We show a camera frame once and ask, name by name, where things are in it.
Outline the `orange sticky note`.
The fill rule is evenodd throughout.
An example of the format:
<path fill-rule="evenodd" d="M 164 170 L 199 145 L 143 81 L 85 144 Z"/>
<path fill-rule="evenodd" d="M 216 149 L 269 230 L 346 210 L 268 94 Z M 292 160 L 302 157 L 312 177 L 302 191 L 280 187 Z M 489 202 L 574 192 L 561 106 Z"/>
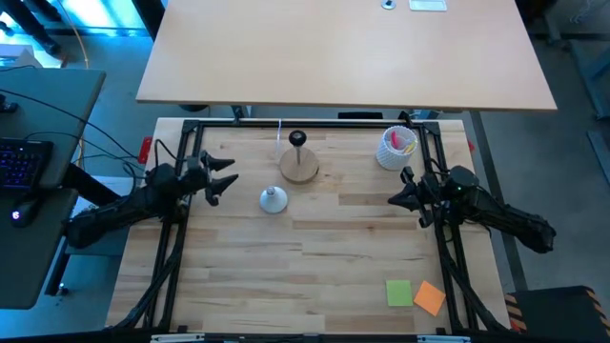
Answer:
<path fill-rule="evenodd" d="M 443 291 L 431 283 L 423 281 L 416 293 L 414 303 L 432 316 L 437 316 L 445 298 L 446 294 Z"/>

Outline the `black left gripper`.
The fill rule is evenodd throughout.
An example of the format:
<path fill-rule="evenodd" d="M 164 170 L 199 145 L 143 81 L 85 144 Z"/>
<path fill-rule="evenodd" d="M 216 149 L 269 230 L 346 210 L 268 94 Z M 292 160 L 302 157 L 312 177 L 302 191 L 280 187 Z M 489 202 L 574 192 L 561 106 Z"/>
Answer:
<path fill-rule="evenodd" d="M 219 204 L 219 195 L 232 185 L 238 178 L 238 174 L 215 179 L 212 176 L 212 171 L 219 172 L 233 163 L 233 159 L 215 158 L 206 151 L 200 153 L 197 158 L 189 158 L 188 168 L 185 173 L 185 190 L 187 194 L 196 194 L 199 191 L 204 191 L 207 202 L 213 207 L 217 206 Z"/>

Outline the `person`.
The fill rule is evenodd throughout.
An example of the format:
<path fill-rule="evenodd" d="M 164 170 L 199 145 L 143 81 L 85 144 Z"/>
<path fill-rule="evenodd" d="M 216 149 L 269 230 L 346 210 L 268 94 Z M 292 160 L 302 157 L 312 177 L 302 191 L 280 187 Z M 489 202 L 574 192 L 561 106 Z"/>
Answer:
<path fill-rule="evenodd" d="M 62 21 L 57 8 L 47 0 L 0 0 L 0 10 L 6 12 L 47 54 L 59 56 L 62 52 L 61 46 L 49 36 L 32 13 L 31 6 L 41 11 L 49 21 Z"/>

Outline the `green sticky note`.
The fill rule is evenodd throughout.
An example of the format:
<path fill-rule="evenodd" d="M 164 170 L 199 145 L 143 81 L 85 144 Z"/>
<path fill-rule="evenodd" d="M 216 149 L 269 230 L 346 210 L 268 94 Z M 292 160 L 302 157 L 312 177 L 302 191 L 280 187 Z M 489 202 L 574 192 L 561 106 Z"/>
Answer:
<path fill-rule="evenodd" d="M 386 298 L 389 307 L 411 307 L 414 304 L 409 280 L 387 280 Z"/>

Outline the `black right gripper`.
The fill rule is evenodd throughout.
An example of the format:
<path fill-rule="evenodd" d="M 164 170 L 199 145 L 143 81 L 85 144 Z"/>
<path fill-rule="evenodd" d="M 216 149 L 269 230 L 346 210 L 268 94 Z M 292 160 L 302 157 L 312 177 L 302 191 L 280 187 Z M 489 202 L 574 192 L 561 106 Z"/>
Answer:
<path fill-rule="evenodd" d="M 429 227 L 435 222 L 436 208 L 442 204 L 441 186 L 438 180 L 440 175 L 442 174 L 438 172 L 426 171 L 416 182 L 412 168 L 405 167 L 401 172 L 401 181 L 405 185 L 399 193 L 388 199 L 388 203 L 409 211 L 418 211 L 419 225 L 422 228 Z"/>

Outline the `grey desk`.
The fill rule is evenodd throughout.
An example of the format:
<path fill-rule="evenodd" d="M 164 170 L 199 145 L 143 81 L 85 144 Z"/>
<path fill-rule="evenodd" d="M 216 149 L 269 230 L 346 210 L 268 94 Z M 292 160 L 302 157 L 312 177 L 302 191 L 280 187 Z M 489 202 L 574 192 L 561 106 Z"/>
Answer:
<path fill-rule="evenodd" d="M 0 94 L 16 103 L 0 114 L 0 138 L 51 141 L 51 159 L 39 181 L 43 201 L 26 228 L 15 228 L 10 212 L 18 192 L 0 190 L 0 310 L 28 310 L 45 283 L 77 200 L 65 188 L 66 175 L 80 172 L 71 163 L 98 98 L 106 73 L 98 70 L 23 68 L 0 71 Z"/>

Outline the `black computer mouse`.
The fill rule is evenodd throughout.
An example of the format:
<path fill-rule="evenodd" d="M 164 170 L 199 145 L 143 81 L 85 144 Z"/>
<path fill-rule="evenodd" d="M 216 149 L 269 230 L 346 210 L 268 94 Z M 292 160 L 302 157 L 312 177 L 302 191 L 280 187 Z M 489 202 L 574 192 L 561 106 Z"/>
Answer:
<path fill-rule="evenodd" d="M 10 212 L 10 222 L 15 228 L 26 228 L 38 214 L 41 201 L 37 198 L 20 200 L 14 203 Z"/>

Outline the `white lightbulb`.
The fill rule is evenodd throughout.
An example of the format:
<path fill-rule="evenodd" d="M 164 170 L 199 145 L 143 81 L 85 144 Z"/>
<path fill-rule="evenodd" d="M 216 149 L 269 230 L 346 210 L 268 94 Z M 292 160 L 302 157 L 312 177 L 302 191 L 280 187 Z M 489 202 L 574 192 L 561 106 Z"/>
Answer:
<path fill-rule="evenodd" d="M 277 187 L 267 187 L 259 197 L 260 208 L 270 214 L 276 214 L 282 212 L 288 205 L 287 193 Z"/>

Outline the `black yellow-striped box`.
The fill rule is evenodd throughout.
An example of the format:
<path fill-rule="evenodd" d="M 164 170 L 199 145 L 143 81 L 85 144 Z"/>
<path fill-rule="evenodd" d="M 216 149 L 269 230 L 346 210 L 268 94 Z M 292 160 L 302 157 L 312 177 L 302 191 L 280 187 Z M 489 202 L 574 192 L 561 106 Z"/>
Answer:
<path fill-rule="evenodd" d="M 610 343 L 610 318 L 587 286 L 504 295 L 511 327 L 530 336 Z"/>

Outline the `wooden-base lamp socket stand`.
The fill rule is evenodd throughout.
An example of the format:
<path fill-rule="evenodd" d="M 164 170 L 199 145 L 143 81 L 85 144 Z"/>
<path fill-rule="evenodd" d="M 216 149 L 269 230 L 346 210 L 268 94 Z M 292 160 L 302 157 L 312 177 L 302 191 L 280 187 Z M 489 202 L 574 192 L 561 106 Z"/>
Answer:
<path fill-rule="evenodd" d="M 290 183 L 307 184 L 317 176 L 319 160 L 312 150 L 305 147 L 307 134 L 304 131 L 292 131 L 288 140 L 292 146 L 280 156 L 280 173 Z"/>

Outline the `white textured cup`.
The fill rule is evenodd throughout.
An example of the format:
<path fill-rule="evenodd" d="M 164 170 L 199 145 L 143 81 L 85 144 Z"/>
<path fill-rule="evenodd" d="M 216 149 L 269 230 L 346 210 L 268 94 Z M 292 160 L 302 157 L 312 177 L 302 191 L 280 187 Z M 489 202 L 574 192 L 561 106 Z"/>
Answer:
<path fill-rule="evenodd" d="M 399 149 L 395 150 L 391 144 L 391 132 L 395 131 L 397 135 L 397 139 L 399 141 Z M 404 126 L 393 126 L 387 129 L 378 144 L 376 151 L 376 161 L 377 163 L 384 169 L 389 171 L 399 171 L 403 167 L 405 167 L 411 156 L 415 153 L 417 149 L 415 149 L 410 154 L 405 154 L 403 151 L 407 147 L 409 143 L 412 141 L 417 141 L 418 146 L 418 138 L 416 133 Z"/>

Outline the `black aluminium table frame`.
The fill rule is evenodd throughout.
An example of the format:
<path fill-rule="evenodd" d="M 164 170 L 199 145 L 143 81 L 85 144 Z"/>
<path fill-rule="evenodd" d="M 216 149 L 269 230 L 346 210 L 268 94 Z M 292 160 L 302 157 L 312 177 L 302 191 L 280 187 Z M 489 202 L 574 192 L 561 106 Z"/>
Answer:
<path fill-rule="evenodd" d="M 395 171 L 376 162 L 385 120 L 213 120 L 204 149 L 234 163 L 238 174 L 219 204 L 203 193 L 191 203 L 172 305 L 159 300 L 155 320 L 204 333 L 431 333 L 450 325 L 459 291 L 443 291 L 437 316 L 418 305 L 389 307 L 387 280 L 427 281 L 441 288 L 437 241 L 416 212 L 392 206 L 401 190 Z M 292 131 L 319 160 L 307 184 L 288 182 L 279 159 Z M 260 194 L 283 189 L 288 205 L 264 212 Z"/>

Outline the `large light wooden desk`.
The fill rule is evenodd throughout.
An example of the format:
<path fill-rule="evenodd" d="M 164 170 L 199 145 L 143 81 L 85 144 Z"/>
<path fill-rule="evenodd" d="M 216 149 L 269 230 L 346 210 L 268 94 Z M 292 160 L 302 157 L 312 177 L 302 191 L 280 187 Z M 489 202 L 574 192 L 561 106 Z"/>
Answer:
<path fill-rule="evenodd" d="M 169 0 L 136 98 L 552 111 L 514 0 Z"/>

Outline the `silver metal bracket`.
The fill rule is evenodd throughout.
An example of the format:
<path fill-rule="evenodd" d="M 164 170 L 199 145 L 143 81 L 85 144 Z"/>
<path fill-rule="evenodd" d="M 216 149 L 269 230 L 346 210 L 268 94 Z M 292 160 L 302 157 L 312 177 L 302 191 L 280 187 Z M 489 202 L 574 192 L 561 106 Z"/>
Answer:
<path fill-rule="evenodd" d="M 204 333 L 167 333 L 153 335 L 150 343 L 197 343 L 204 341 Z"/>
<path fill-rule="evenodd" d="M 418 335 L 417 343 L 472 343 L 468 336 L 455 335 Z"/>

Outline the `black backlit keyboard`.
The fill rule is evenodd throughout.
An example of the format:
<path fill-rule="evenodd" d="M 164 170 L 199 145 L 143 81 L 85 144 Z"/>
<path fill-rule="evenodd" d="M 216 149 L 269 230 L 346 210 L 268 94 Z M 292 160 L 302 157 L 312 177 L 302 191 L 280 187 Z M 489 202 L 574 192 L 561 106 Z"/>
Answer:
<path fill-rule="evenodd" d="M 50 141 L 0 138 L 0 189 L 21 192 L 36 189 L 52 149 Z"/>

